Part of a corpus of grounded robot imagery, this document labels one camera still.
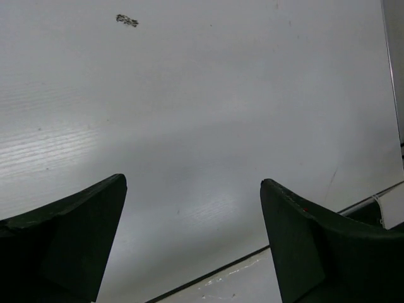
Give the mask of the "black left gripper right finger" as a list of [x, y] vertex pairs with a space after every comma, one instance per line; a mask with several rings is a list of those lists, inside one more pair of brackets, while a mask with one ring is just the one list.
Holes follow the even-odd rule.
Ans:
[[261, 208], [283, 302], [402, 302], [403, 233], [356, 221], [272, 179]]

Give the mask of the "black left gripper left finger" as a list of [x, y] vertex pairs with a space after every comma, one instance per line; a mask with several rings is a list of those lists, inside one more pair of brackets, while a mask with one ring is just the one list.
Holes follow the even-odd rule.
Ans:
[[95, 302], [127, 190], [114, 174], [1, 220], [1, 302]]

